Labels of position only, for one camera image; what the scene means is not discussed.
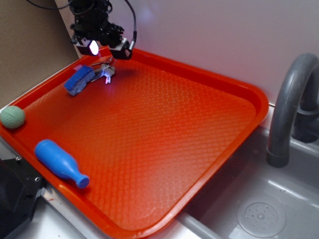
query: textured tray surface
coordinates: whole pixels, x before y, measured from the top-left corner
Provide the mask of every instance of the textured tray surface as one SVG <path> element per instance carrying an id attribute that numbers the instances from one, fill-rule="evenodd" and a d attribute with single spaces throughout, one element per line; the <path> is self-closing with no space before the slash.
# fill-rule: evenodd
<path id="1" fill-rule="evenodd" d="M 134 58 L 117 62 L 111 84 L 100 79 L 75 97 L 61 77 L 50 91 L 39 93 L 40 86 L 30 93 L 39 95 L 35 100 L 19 100 L 25 125 L 2 127 L 1 134 L 97 226 L 119 238 L 147 236 L 172 220 L 268 107 L 262 94 L 257 107 Z M 77 160 L 90 177 L 88 188 L 56 178 L 37 161 L 33 150 L 45 138 Z"/>

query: cable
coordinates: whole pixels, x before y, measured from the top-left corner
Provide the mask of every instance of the cable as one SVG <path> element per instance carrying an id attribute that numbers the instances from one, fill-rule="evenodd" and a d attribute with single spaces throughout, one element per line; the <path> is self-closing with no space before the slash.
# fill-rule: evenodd
<path id="1" fill-rule="evenodd" d="M 136 30 L 136 16 L 135 16 L 135 11 L 132 7 L 132 5 L 130 4 L 129 0 L 124 0 L 127 5 L 130 7 L 132 14 L 133 14 L 133 19 L 134 19 L 134 32 L 133 32 L 133 42 L 136 42 L 136 38 L 137 38 L 137 30 Z"/>
<path id="2" fill-rule="evenodd" d="M 70 0 L 69 3 L 67 5 L 61 6 L 61 7 L 46 7 L 46 6 L 40 6 L 34 2 L 32 2 L 31 0 L 26 0 L 28 3 L 32 4 L 33 6 L 42 8 L 42 9 L 47 9 L 47 10 L 60 10 L 60 9 L 64 9 L 68 6 L 70 6 L 70 4 L 73 2 L 73 0 Z"/>

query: sink drain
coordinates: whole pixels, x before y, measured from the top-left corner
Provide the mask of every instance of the sink drain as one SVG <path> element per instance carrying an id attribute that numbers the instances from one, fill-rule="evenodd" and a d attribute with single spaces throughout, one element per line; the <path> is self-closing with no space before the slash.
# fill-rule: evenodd
<path id="1" fill-rule="evenodd" d="M 284 210 L 276 202 L 262 197 L 245 201 L 238 208 L 237 219 L 244 231 L 258 238 L 271 238 L 286 224 Z"/>

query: faucet spout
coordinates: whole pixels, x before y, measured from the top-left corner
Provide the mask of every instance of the faucet spout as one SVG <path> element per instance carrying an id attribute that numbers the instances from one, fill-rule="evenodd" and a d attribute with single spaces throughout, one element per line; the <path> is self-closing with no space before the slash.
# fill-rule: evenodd
<path id="1" fill-rule="evenodd" d="M 317 139 L 306 128 L 319 116 L 318 91 L 319 59 L 302 54 L 289 68 L 276 101 L 266 156 L 270 165 L 288 164 L 291 136 L 304 142 Z"/>

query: gray sink basin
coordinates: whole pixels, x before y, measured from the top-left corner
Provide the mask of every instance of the gray sink basin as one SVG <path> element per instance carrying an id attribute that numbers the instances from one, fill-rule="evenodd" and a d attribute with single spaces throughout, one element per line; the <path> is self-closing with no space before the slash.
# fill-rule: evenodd
<path id="1" fill-rule="evenodd" d="M 184 209 L 207 238 L 319 238 L 318 150 L 292 140 L 288 166 L 274 168 L 267 140 L 258 128 Z"/>

